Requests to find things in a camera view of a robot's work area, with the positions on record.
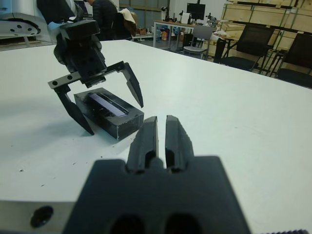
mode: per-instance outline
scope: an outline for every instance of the computer monitor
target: computer monitor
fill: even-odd
[[[198,4],[198,3],[188,3],[187,4],[187,13],[192,14],[192,19],[195,20],[204,20],[205,18],[205,4]]]
[[[81,9],[83,10],[83,12],[84,12],[85,14],[88,13],[87,7],[86,7],[86,5],[84,4],[84,1],[78,1],[78,0],[76,0],[76,1],[74,1],[74,2],[75,2],[78,6],[81,7]]]

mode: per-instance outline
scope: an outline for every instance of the screw hole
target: screw hole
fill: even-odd
[[[44,226],[53,216],[53,208],[51,206],[43,206],[33,213],[30,220],[30,225],[33,228]]]

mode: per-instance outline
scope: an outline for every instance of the black rectangular block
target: black rectangular block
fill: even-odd
[[[112,137],[122,140],[143,124],[144,113],[103,88],[75,94],[82,113]]]

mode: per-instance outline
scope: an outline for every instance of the desk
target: desk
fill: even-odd
[[[178,28],[187,28],[187,29],[191,29],[193,31],[193,29],[196,27],[196,25],[192,25],[192,24],[184,24],[184,23],[174,23],[174,22],[165,22],[165,21],[161,21],[161,20],[155,20],[154,21],[154,40],[153,40],[153,47],[156,47],[156,37],[157,37],[157,25],[166,25],[169,26],[169,49],[171,48],[171,34],[172,34],[172,27],[178,27]],[[178,42],[179,42],[179,36],[177,37],[177,46],[176,48],[178,48]]]
[[[107,65],[130,63],[145,118],[158,116],[161,159],[174,115],[196,156],[220,156],[252,233],[312,232],[312,90],[130,41],[102,46]],[[135,137],[116,142],[94,125],[89,136],[68,116],[47,84],[68,73],[53,49],[0,52],[0,200],[75,201],[93,162],[126,160]],[[70,87],[72,100],[86,90]],[[98,87],[139,108],[122,74]]]

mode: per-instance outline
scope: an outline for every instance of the silver metal plate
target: silver metal plate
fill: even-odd
[[[74,207],[74,202],[14,202],[0,201],[0,234],[35,233],[60,234]],[[33,228],[30,224],[35,210],[50,206],[53,215],[45,225]]]

